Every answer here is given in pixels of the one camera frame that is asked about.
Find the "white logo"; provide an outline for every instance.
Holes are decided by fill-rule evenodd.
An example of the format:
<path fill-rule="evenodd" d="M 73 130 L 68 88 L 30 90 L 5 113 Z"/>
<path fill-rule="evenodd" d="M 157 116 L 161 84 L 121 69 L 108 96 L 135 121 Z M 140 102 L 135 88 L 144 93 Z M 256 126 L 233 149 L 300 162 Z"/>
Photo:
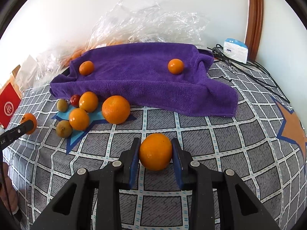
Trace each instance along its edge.
<path fill-rule="evenodd" d="M 12 102 L 6 102 L 4 105 L 4 113 L 5 115 L 12 116 L 14 112 L 14 106 L 12 104 Z"/>

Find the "gray plaid bedsheet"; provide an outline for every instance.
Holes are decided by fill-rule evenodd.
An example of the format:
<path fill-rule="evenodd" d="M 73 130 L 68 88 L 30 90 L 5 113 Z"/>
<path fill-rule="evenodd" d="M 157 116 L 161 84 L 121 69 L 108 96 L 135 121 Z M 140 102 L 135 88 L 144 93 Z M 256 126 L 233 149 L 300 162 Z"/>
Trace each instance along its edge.
<path fill-rule="evenodd" d="M 263 73 L 250 73 L 273 84 Z M 144 140 L 150 133 L 161 132 L 169 138 L 177 137 L 182 148 L 208 168 L 235 170 L 280 228 L 291 229 L 306 206 L 306 176 L 299 148 L 276 138 L 283 118 L 271 94 L 247 76 L 230 72 L 221 62 L 213 64 L 208 75 L 238 92 L 235 117 L 187 117 L 132 106 L 135 121 L 94 126 L 68 155 L 65 154 L 66 140 L 56 135 L 58 121 L 52 119 L 57 113 L 56 99 L 49 93 L 49 86 L 36 94 L 27 91 L 9 128 L 18 125 L 24 113 L 31 112 L 37 117 L 38 129 L 4 150 L 5 161 L 10 164 L 10 177 L 18 190 L 23 215 L 21 225 L 29 229 L 80 167 L 89 171 L 103 168 L 130 148 L 134 137 Z M 232 82 L 218 78 L 220 76 L 231 78 Z M 216 191 L 213 194 L 216 229 L 219 229 Z M 160 172 L 145 170 L 139 165 L 134 188 L 120 191 L 120 207 L 125 229 L 188 229 L 191 191 L 179 190 L 172 164 Z"/>

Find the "wooden frame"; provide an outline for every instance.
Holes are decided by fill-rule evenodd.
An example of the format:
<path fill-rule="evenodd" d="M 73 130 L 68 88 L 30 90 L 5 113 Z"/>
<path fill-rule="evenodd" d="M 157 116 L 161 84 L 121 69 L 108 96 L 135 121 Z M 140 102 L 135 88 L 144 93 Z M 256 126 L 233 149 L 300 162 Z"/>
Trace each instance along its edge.
<path fill-rule="evenodd" d="M 245 44 L 248 47 L 248 57 L 251 60 L 255 60 L 258 53 L 263 23 L 263 6 L 263 0 L 249 0 Z"/>

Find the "plastic bag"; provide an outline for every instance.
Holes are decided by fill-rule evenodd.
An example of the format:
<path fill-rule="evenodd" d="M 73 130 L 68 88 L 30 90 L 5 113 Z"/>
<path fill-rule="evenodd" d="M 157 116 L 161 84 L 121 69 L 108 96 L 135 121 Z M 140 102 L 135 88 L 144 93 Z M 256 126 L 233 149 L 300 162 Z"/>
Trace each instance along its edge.
<path fill-rule="evenodd" d="M 29 55 L 21 65 L 14 83 L 18 85 L 22 95 L 29 88 L 32 88 L 31 93 L 36 92 L 62 73 L 62 69 L 67 67 L 71 60 L 81 56 L 82 53 L 84 53 L 83 47 L 70 46 L 47 50 L 40 53 L 36 60 Z"/>
<path fill-rule="evenodd" d="M 201 33 L 208 19 L 201 13 L 170 12 L 155 3 L 133 10 L 121 0 L 93 27 L 85 50 L 136 42 L 171 42 L 193 44 L 206 49 Z"/>
<path fill-rule="evenodd" d="M 80 57 L 83 52 L 80 47 L 56 47 L 39 54 L 36 57 L 38 69 L 32 91 L 49 84 L 62 72 L 62 68 L 67 67 L 71 60 Z"/>

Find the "small red apple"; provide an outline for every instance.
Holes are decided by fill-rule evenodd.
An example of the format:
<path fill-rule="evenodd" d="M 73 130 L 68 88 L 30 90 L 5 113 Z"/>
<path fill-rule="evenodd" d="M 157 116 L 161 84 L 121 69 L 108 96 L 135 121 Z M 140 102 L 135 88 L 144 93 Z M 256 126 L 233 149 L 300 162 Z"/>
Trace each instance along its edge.
<path fill-rule="evenodd" d="M 76 107 L 78 108 L 79 107 L 79 100 L 80 100 L 81 96 L 80 95 L 72 95 L 72 97 L 70 98 L 70 104 L 73 106 L 73 107 Z"/>

